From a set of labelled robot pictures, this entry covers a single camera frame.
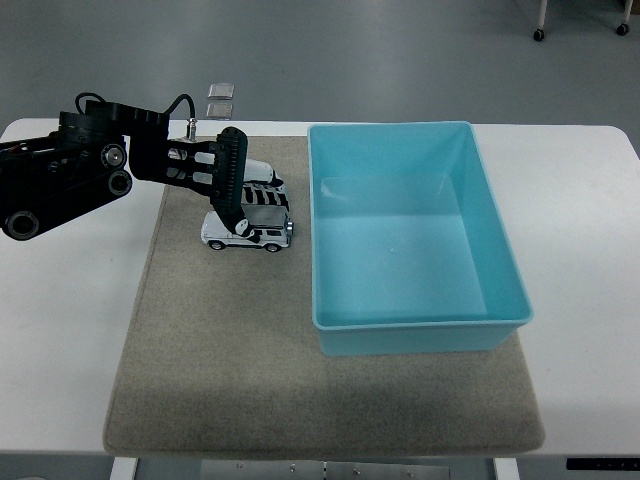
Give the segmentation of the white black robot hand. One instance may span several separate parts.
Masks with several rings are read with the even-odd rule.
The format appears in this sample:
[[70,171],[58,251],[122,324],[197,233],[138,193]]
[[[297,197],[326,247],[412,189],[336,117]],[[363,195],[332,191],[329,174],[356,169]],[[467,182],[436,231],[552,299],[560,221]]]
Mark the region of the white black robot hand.
[[248,137],[240,129],[226,127],[217,135],[216,146],[220,150],[214,154],[211,205],[230,233],[258,243],[260,235],[246,217],[243,202],[289,209],[285,182],[271,164],[247,157]]

